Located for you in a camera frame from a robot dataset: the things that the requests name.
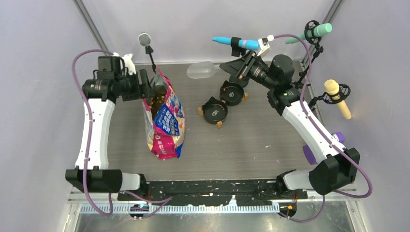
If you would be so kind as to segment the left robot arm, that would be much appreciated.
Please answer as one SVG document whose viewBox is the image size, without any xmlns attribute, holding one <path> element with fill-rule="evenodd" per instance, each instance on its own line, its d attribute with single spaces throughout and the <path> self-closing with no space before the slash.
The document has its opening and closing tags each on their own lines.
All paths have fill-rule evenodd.
<svg viewBox="0 0 410 232">
<path fill-rule="evenodd" d="M 132 57 L 132 54 L 100 56 L 93 78 L 80 88 L 85 97 L 82 143 L 75 166 L 66 170 L 65 179 L 81 192 L 129 190 L 137 200 L 148 194 L 143 174 L 110 169 L 108 162 L 109 129 L 117 99 L 125 102 L 154 96 L 146 70 L 137 71 Z"/>
</svg>

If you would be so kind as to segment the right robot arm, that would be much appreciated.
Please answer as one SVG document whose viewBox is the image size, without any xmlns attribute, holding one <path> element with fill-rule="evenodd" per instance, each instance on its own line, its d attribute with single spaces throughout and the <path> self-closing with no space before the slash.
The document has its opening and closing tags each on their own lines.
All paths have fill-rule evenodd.
<svg viewBox="0 0 410 232">
<path fill-rule="evenodd" d="M 267 65 L 251 51 L 219 67 L 238 80 L 252 79 L 268 88 L 271 107 L 296 129 L 310 149 L 307 159 L 315 167 L 278 175 L 278 196 L 289 198 L 296 189 L 312 189 L 326 195 L 355 181 L 359 152 L 355 148 L 347 149 L 311 112 L 303 94 L 292 84 L 294 67 L 290 57 L 276 55 Z"/>
</svg>

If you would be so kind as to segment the colourful pet food bag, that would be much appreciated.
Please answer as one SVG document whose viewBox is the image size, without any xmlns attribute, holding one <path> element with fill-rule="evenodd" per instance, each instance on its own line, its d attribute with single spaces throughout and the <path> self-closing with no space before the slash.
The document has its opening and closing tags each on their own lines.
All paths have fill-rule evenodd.
<svg viewBox="0 0 410 232">
<path fill-rule="evenodd" d="M 150 86 L 154 96 L 143 100 L 147 146 L 158 159 L 179 158 L 186 129 L 182 103 L 158 67 Z"/>
</svg>

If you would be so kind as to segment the clear plastic scoop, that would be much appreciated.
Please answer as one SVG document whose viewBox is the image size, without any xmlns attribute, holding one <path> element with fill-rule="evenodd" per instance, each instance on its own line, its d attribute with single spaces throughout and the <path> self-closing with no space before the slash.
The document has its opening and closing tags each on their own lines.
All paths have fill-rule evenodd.
<svg viewBox="0 0 410 232">
<path fill-rule="evenodd" d="M 222 69 L 219 65 L 211 61 L 193 63 L 186 70 L 187 76 L 191 79 L 210 78 L 220 72 Z"/>
</svg>

